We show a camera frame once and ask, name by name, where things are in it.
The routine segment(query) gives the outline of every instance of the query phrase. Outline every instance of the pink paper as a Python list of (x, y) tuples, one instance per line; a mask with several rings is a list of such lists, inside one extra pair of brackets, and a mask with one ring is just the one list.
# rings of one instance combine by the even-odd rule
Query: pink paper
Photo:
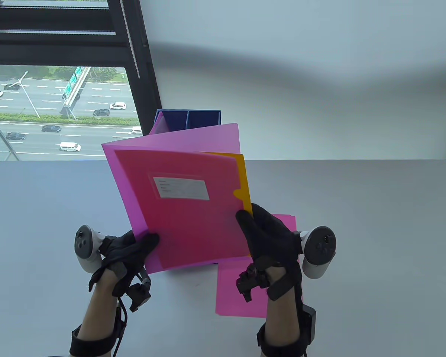
[[(233, 194), (240, 188), (235, 158), (145, 149), (116, 153), (149, 231), (160, 235), (160, 244), (152, 255), (158, 255), (163, 269), (249, 254), (235, 218), (235, 213), (243, 209), (243, 202)], [(194, 199), (176, 197), (176, 179), (203, 181), (205, 195), (201, 196), (201, 186), (195, 188), (194, 183)], [(148, 261), (145, 266), (149, 273), (157, 272)]]
[[(296, 231), (296, 217), (274, 215), (291, 231)], [(250, 257), (218, 263), (218, 283), (216, 287), (216, 313), (221, 316), (242, 318), (266, 318), (268, 296), (266, 289), (255, 288), (251, 291), (252, 301), (245, 298), (236, 288), (236, 279), (252, 263)]]
[(102, 144), (117, 188), (121, 194), (131, 227), (137, 237), (147, 231), (147, 224), (131, 189), (116, 150), (129, 148), (154, 148), (174, 151), (209, 151), (230, 154), (240, 153), (238, 124), (207, 126), (206, 128), (172, 131), (156, 135), (113, 141)]
[(164, 113), (159, 112), (157, 120), (155, 121), (155, 124), (152, 126), (152, 130), (150, 130), (149, 135), (167, 133), (168, 131), (169, 129), (167, 126), (167, 122), (165, 121), (164, 118)]

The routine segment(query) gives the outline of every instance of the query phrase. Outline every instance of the white label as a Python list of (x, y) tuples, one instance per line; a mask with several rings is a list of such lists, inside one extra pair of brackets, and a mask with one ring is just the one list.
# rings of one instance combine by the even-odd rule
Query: white label
[(162, 199), (210, 200), (205, 181), (171, 177), (154, 177), (153, 179)]

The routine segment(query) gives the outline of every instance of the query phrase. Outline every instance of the black cable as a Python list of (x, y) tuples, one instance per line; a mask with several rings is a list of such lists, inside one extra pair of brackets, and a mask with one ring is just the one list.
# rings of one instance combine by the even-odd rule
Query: black cable
[(116, 348), (114, 350), (114, 354), (112, 355), (113, 357), (116, 357), (117, 350), (119, 350), (119, 346), (121, 345), (122, 338), (124, 336), (124, 332), (125, 332), (126, 326), (127, 326), (127, 310), (126, 310), (126, 307), (124, 306), (124, 304), (122, 302), (122, 299), (120, 297), (118, 298), (118, 300), (119, 300), (119, 305), (121, 306), (122, 312), (124, 314), (124, 323), (123, 323), (123, 327), (122, 327), (123, 331), (121, 332), (121, 336), (119, 336), (119, 341), (117, 342)]

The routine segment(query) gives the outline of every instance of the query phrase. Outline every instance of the glass window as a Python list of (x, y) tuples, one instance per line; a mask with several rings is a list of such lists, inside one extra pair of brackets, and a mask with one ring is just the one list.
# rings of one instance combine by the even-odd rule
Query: glass window
[[(102, 143), (139, 135), (124, 68), (0, 66), (0, 92), (0, 130), (18, 133), (8, 143), (19, 160), (105, 160)], [(64, 141), (81, 150), (61, 151)]]
[(107, 7), (107, 0), (4, 0), (7, 6)]

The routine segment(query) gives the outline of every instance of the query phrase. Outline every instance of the street lamp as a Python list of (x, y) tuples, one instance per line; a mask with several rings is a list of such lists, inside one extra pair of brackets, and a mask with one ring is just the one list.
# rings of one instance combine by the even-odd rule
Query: street lamp
[(36, 116), (39, 118), (40, 114), (38, 114), (35, 106), (33, 105), (33, 102), (30, 99), (30, 96), (28, 95), (28, 93), (26, 93), (25, 87), (23, 87), (23, 84), (21, 83), (21, 81), (23, 80), (23, 78), (25, 78), (25, 76), (28, 74), (28, 71), (26, 71), (23, 76), (21, 76), (21, 78), (18, 80), (18, 83), (20, 84), (20, 87), (23, 88), (23, 92), (25, 92), (26, 97), (28, 98), (28, 100), (30, 101), (31, 106), (33, 107), (33, 110), (36, 113)]

